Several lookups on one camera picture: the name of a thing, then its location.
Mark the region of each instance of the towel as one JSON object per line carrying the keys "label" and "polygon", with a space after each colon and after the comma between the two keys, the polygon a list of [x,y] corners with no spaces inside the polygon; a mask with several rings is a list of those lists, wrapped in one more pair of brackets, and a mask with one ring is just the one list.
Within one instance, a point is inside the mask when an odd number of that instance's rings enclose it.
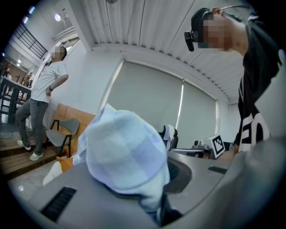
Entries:
{"label": "towel", "polygon": [[163,138],[164,140],[167,140],[167,146],[166,146],[167,151],[170,149],[171,141],[174,138],[174,133],[175,133],[175,128],[168,124],[166,126],[166,132]]}
{"label": "towel", "polygon": [[163,187],[170,181],[167,151],[150,124],[106,104],[78,142],[74,165],[86,161],[90,174],[115,192],[140,195],[146,212],[160,208]]}

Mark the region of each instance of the white t-shirt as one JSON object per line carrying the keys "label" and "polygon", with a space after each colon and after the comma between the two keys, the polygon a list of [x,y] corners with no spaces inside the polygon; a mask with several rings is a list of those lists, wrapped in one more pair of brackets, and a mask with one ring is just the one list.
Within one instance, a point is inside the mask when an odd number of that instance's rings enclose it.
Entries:
{"label": "white t-shirt", "polygon": [[66,65],[62,61],[51,63],[37,79],[32,89],[31,99],[50,102],[50,96],[46,95],[46,89],[59,77],[67,75]]}

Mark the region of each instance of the hand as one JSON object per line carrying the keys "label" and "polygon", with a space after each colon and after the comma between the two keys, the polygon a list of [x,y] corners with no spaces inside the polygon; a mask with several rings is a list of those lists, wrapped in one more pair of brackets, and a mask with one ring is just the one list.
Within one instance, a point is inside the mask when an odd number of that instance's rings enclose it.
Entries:
{"label": "hand", "polygon": [[237,144],[234,144],[233,149],[232,149],[234,154],[238,153],[238,149],[239,149],[239,146]]}
{"label": "hand", "polygon": [[233,160],[234,156],[235,156],[235,152],[233,150],[224,151],[217,160],[230,163]]}
{"label": "hand", "polygon": [[46,89],[46,95],[47,95],[47,96],[50,96],[51,92],[52,92],[52,91],[50,90],[50,88],[47,88],[47,89]]}

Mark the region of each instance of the white ceiling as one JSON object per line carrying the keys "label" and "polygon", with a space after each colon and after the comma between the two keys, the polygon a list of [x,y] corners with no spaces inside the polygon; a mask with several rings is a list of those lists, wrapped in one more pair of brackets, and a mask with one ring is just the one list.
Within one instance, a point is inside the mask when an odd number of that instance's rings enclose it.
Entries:
{"label": "white ceiling", "polygon": [[18,52],[13,46],[11,46],[9,43],[5,47],[5,56],[10,57],[13,59],[16,63],[18,59],[21,60],[21,66],[20,68],[24,70],[25,72],[28,71],[28,69],[31,69],[35,67],[36,65],[32,63],[29,59],[25,58],[20,52]]}
{"label": "white ceiling", "polygon": [[[184,32],[202,7],[245,4],[243,0],[83,0],[84,13],[95,43],[119,43],[162,52],[193,67],[209,78],[228,98],[238,97],[243,75],[242,56],[236,52],[189,52]],[[248,10],[226,10],[247,21]]]}
{"label": "white ceiling", "polygon": [[[55,36],[66,29],[63,23],[63,18],[66,16],[66,13],[63,12],[63,3],[64,0],[41,0],[35,6],[35,10],[30,17],[42,17],[52,36]],[[61,16],[61,21],[55,20],[56,14]],[[65,20],[65,22],[67,23],[67,27],[72,26],[69,20]]]}

